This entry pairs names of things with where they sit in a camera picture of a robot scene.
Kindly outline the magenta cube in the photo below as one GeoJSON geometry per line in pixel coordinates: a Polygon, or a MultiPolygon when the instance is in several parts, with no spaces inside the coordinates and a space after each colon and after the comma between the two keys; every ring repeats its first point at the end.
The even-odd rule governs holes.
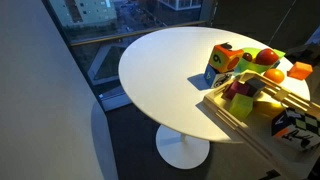
{"type": "Polygon", "coordinates": [[[232,100],[233,97],[239,93],[246,95],[249,91],[249,86],[239,81],[234,81],[224,92],[224,97],[232,100]]]}

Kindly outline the green bowl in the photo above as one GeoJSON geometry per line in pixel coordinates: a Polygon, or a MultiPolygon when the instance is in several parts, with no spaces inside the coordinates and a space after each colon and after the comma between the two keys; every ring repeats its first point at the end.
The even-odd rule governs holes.
{"type": "Polygon", "coordinates": [[[243,48],[243,51],[245,53],[249,53],[252,56],[252,61],[247,61],[247,60],[241,58],[236,69],[235,69],[235,71],[237,73],[241,73],[245,70],[252,70],[257,73],[263,73],[270,68],[276,68],[280,64],[280,60],[285,55],[285,52],[274,49],[274,52],[278,55],[279,59],[274,64],[271,64],[271,65],[260,65],[260,64],[256,64],[255,60],[254,60],[256,58],[257,54],[260,52],[259,48],[246,47],[246,48],[243,48]]]}

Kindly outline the grey cube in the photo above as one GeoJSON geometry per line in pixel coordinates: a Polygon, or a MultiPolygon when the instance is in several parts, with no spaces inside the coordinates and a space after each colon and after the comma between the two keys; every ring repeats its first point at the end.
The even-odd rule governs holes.
{"type": "Polygon", "coordinates": [[[246,84],[249,86],[247,95],[251,97],[256,96],[266,86],[264,82],[256,78],[251,78],[247,80],[246,84]]]}

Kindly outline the blue white picture block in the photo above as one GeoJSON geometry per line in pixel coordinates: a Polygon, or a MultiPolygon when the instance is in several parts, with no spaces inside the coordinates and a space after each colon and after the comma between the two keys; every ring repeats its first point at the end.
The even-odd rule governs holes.
{"type": "Polygon", "coordinates": [[[233,70],[220,73],[218,70],[214,69],[212,66],[207,65],[204,73],[204,78],[210,88],[217,88],[223,83],[225,83],[226,81],[228,81],[232,77],[233,73],[234,73],[233,70]]]}

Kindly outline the lime green cube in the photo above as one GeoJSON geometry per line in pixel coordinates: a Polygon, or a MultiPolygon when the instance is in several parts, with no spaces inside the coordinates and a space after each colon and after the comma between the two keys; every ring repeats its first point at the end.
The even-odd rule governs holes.
{"type": "Polygon", "coordinates": [[[229,112],[237,119],[245,119],[253,109],[253,98],[237,93],[231,100],[229,112]]]}

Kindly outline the red apple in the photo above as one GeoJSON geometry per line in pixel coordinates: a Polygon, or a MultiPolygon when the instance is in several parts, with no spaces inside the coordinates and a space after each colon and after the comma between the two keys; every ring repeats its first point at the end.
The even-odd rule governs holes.
{"type": "Polygon", "coordinates": [[[279,59],[279,56],[272,49],[263,49],[257,56],[255,62],[260,65],[272,65],[279,59]]]}

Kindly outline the black white checkered block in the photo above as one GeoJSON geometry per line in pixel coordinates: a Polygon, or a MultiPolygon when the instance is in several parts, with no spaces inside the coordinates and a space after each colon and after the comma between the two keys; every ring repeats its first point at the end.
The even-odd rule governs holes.
{"type": "Polygon", "coordinates": [[[320,144],[320,120],[302,111],[286,108],[272,119],[271,135],[299,151],[311,150],[320,144]]]}

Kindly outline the orange rubber cube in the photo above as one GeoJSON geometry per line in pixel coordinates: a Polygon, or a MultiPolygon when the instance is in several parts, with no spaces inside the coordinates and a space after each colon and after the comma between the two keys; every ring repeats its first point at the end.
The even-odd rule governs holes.
{"type": "Polygon", "coordinates": [[[298,80],[305,80],[312,72],[313,68],[310,64],[296,62],[287,72],[287,76],[298,80]]]}

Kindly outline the orange number nine block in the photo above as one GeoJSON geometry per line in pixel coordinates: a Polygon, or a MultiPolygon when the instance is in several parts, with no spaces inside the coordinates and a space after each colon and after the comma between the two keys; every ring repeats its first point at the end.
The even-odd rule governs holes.
{"type": "Polygon", "coordinates": [[[220,73],[233,70],[239,63],[244,51],[233,50],[228,43],[215,45],[209,58],[209,65],[220,73]]]}

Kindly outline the white round pedestal table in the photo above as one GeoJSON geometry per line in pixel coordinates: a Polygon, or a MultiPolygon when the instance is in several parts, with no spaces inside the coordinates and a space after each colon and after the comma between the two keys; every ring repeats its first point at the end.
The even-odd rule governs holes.
{"type": "Polygon", "coordinates": [[[147,34],[125,50],[119,64],[121,84],[132,102],[160,124],[156,147],[179,169],[204,162],[211,142],[243,141],[203,106],[210,92],[203,77],[216,44],[235,49],[265,44],[229,31],[205,27],[168,28],[147,34]]]}

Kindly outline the yellow fruit in tray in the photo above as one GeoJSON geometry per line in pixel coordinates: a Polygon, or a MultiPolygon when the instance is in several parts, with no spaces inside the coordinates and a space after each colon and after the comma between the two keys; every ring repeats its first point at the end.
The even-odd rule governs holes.
{"type": "Polygon", "coordinates": [[[277,103],[255,101],[253,103],[253,110],[256,113],[260,113],[269,117],[275,117],[282,113],[285,110],[285,108],[277,103]]]}

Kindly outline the dark plum fruit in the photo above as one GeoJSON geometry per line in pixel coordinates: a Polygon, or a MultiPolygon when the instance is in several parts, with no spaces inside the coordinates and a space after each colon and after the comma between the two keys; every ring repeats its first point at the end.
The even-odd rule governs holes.
{"type": "Polygon", "coordinates": [[[245,59],[245,60],[247,60],[247,61],[249,61],[249,62],[251,62],[252,59],[253,59],[253,58],[252,58],[252,55],[251,55],[250,53],[247,53],[247,52],[245,52],[245,53],[243,54],[242,58],[245,59]]]}

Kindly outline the orange fruit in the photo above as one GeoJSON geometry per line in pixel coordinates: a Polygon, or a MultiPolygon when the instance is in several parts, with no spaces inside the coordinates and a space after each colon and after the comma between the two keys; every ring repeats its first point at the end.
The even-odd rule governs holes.
{"type": "Polygon", "coordinates": [[[284,73],[279,69],[268,69],[264,74],[264,77],[274,81],[275,83],[281,83],[285,79],[284,73]]]}

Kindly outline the wooden tray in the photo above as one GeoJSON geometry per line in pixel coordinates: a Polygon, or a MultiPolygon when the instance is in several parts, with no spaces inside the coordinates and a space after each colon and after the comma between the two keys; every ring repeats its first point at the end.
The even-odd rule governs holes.
{"type": "Polygon", "coordinates": [[[272,137],[272,122],[266,115],[253,112],[245,120],[238,120],[227,111],[230,103],[222,98],[223,92],[235,80],[244,83],[252,78],[266,84],[258,96],[259,101],[278,103],[319,117],[319,106],[310,101],[309,88],[305,81],[289,78],[283,82],[283,85],[278,85],[250,70],[244,71],[206,94],[203,98],[203,106],[216,117],[214,122],[222,122],[226,125],[283,177],[290,180],[306,179],[319,157],[318,145],[306,151],[296,150],[272,137]]]}

